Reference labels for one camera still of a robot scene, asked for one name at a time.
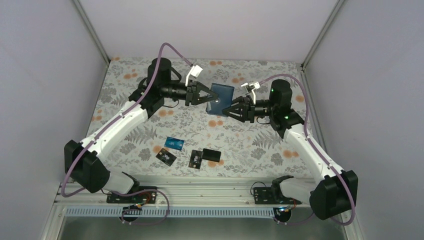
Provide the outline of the black card with white logo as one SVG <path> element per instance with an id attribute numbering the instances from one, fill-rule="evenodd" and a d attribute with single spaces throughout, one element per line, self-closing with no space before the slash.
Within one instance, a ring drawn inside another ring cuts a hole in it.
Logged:
<path id="1" fill-rule="evenodd" d="M 192 169 L 200 169 L 202 164 L 203 152 L 199 150 L 192 150 L 189 158 L 188 167 Z"/>

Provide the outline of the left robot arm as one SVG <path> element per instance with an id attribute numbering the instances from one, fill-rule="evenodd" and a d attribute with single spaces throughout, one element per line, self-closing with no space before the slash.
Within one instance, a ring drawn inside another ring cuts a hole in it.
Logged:
<path id="1" fill-rule="evenodd" d="M 137 180 L 127 173 L 107 169 L 103 161 L 134 128 L 154 115 L 165 99 L 181 100 L 187 106 L 216 100 L 217 93 L 191 79 L 197 78 L 202 70 L 199 65 L 191 65 L 182 77 L 169 59 L 155 58 L 147 69 L 147 77 L 140 80 L 118 113 L 88 137 L 70 140 L 64 146 L 63 183 L 73 179 L 90 193 L 107 190 L 119 193 L 128 203 L 134 202 L 140 191 Z"/>

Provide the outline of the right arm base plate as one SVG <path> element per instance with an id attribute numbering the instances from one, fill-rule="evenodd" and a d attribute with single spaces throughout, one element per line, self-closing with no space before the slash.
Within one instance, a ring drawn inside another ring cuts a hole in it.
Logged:
<path id="1" fill-rule="evenodd" d="M 301 201 L 282 195 L 275 196 L 270 187 L 254 187 L 252 190 L 256 205 L 293 205 L 302 204 Z"/>

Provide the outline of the blue card holder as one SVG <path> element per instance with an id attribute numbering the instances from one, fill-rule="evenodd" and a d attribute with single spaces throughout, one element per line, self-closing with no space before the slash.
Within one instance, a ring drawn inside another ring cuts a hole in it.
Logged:
<path id="1" fill-rule="evenodd" d="M 234 87 L 230 85 L 212 83 L 210 90 L 218 95 L 218 98 L 209 101 L 206 106 L 206 113 L 209 115 L 226 117 L 223 109 L 231 106 L 233 101 Z"/>

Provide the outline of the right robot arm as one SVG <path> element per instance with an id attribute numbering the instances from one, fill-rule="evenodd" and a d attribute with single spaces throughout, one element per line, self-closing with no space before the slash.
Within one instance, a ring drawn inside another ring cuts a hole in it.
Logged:
<path id="1" fill-rule="evenodd" d="M 223 109 L 223 114 L 240 122 L 253 123 L 255 118 L 268 117 L 272 129 L 295 151 L 308 167 L 314 183 L 286 175 L 272 181 L 271 198 L 278 204 L 287 199 L 298 200 L 311 207 L 321 220 L 350 211 L 349 225 L 356 215 L 358 176 L 346 171 L 323 150 L 309 134 L 306 119 L 292 108 L 291 85 L 287 80 L 273 80 L 269 98 L 258 100 L 240 96 Z"/>

